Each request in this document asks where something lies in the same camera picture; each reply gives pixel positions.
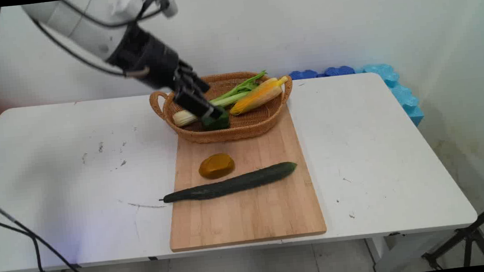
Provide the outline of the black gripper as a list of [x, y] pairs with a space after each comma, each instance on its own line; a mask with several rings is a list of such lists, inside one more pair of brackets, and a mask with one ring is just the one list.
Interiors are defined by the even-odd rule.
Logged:
[[155, 90], [173, 89], [174, 102], [197, 118], [219, 119], [225, 111], [206, 99], [210, 89], [175, 50], [140, 28], [137, 24], [127, 27], [121, 42], [107, 58], [116, 66]]

